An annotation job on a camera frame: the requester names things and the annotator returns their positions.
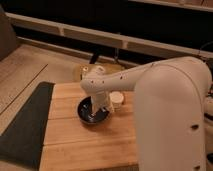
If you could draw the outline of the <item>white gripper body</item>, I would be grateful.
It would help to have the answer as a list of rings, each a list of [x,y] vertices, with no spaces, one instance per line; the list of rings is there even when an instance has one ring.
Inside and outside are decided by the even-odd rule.
[[[105,108],[109,112],[114,111],[108,92],[98,92],[92,95],[92,111],[94,108]]]

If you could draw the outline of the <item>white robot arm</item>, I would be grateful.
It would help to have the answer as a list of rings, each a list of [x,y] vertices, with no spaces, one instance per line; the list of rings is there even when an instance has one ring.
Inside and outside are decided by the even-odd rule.
[[[140,171],[206,171],[205,99],[209,67],[195,57],[151,62],[80,82],[87,94],[131,91]]]

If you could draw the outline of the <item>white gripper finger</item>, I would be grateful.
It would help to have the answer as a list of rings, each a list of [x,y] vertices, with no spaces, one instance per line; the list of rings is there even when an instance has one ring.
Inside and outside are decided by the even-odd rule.
[[[92,116],[96,116],[99,111],[99,108],[94,108]]]

